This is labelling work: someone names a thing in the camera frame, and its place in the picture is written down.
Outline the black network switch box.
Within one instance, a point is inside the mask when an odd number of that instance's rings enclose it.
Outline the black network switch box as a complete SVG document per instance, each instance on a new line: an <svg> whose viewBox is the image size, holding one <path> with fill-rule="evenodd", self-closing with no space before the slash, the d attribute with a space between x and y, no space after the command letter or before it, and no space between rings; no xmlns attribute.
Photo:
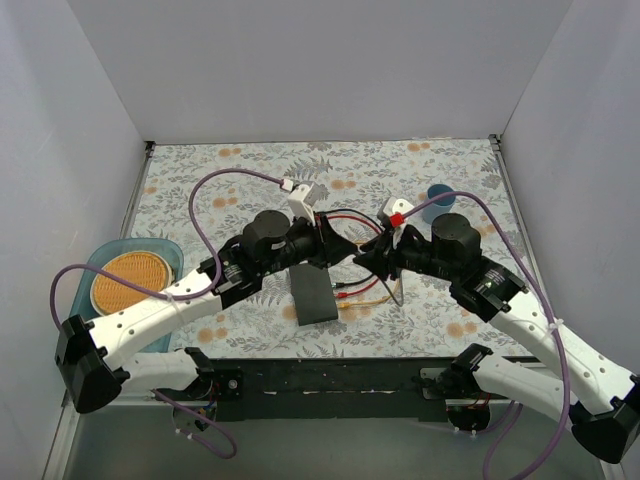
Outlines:
<svg viewBox="0 0 640 480"><path fill-rule="evenodd" d="M306 327L338 319L338 309L327 269L304 263L290 267L289 277L299 326Z"/></svg>

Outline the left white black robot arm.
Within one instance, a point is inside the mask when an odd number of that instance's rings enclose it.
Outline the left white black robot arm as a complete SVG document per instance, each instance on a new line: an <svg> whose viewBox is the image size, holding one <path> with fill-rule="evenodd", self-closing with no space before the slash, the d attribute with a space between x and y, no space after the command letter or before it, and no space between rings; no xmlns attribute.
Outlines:
<svg viewBox="0 0 640 480"><path fill-rule="evenodd" d="M217 255L182 279L114 314L59 325L55 364L79 413L91 413L124 391L182 391L193 400L213 386L212 369L197 349L143 353L174 330L251 297L266 276L307 263L333 266L357 252L324 214L289 220L266 210L229 239Z"/></svg>

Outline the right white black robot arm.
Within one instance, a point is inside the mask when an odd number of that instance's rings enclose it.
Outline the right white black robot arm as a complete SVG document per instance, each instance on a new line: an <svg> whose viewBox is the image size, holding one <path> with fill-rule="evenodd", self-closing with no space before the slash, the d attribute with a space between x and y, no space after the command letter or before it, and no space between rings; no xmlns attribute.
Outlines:
<svg viewBox="0 0 640 480"><path fill-rule="evenodd" d="M483 255L481 235L464 216L438 217L429 239L411 225L388 229L355 262L382 280L407 270L449 282L459 306L516 340L552 373L532 372L474 345L450 367L460 395L485 390L568 422L582 447L611 464L638 438L638 375L545 312L532 286Z"/></svg>

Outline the blue plastic cup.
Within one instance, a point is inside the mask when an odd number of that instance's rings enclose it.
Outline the blue plastic cup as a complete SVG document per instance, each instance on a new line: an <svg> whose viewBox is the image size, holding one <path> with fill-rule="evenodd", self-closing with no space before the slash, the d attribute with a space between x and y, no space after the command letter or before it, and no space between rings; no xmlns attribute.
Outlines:
<svg viewBox="0 0 640 480"><path fill-rule="evenodd" d="M450 192L453 189L445 184L434 184L428 188L426 199L430 204L422 210L422 218L427 224L431 225L437 217L450 212L456 201Z"/></svg>

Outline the floral patterned table mat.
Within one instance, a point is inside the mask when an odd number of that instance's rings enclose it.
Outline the floral patterned table mat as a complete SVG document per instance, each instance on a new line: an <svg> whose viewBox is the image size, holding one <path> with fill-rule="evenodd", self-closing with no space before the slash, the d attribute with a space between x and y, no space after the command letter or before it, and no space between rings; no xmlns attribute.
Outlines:
<svg viewBox="0 0 640 480"><path fill-rule="evenodd" d="M175 242L186 269L197 267L266 209L286 211L279 179L321 188L317 210L341 209L335 230L353 241L372 237L357 213L374 216L391 197L420 204L431 185L461 192L453 206L481 234L486 256L511 270L528 259L502 169L486 139L411 139L159 145L151 154L131 233ZM230 309L154 343L158 351L197 347L213 358L454 357L478 343L523 357L515 340L450 297L446 282L407 272L402 288L359 286L363 268L344 261L330 271L348 284L337 320L298 325L287 273Z"/></svg>

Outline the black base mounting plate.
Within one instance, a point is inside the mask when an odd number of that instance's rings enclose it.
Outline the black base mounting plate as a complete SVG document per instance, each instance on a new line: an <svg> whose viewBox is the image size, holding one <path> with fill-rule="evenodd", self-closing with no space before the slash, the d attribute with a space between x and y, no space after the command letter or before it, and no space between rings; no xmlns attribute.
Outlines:
<svg viewBox="0 0 640 480"><path fill-rule="evenodd" d="M199 378L174 401L221 422L293 419L416 419L479 433L503 420L505 397L457 372L453 358L213 359L196 356Z"/></svg>

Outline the orange woven round plate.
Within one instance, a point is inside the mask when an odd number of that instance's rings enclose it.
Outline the orange woven round plate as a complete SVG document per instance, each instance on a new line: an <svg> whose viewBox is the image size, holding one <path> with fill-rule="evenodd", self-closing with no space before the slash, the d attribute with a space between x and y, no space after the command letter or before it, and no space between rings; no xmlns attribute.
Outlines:
<svg viewBox="0 0 640 480"><path fill-rule="evenodd" d="M110 260L102 269L118 278L146 290L160 292L174 279L169 264L158 254L132 251ZM149 295L104 275L97 274L90 290L90 299L96 312L110 315L126 309Z"/></svg>

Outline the aluminium frame rail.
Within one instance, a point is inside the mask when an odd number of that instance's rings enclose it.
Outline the aluminium frame rail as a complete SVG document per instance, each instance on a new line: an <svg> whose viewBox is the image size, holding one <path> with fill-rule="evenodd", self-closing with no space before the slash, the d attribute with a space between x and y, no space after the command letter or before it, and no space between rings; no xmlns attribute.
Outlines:
<svg viewBox="0 0 640 480"><path fill-rule="evenodd" d="M122 394L151 391L160 395L165 387L185 389L200 376L197 354L140 354L116 369L86 356L76 363L60 361L58 368L76 411L90 413ZM502 357L489 356L476 366L456 362L456 372L480 391L499 394L549 417L559 415L564 399L578 399L574 393L565 394L560 379Z"/></svg>

